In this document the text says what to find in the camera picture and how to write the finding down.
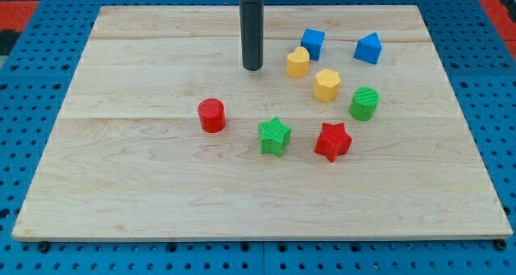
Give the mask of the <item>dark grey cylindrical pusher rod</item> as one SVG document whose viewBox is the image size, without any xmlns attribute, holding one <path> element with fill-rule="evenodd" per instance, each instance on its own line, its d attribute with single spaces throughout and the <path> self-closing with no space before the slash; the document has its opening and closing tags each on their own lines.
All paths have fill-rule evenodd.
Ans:
<svg viewBox="0 0 516 275">
<path fill-rule="evenodd" d="M 264 0 L 239 0 L 240 39 L 243 67 L 263 67 Z"/>
</svg>

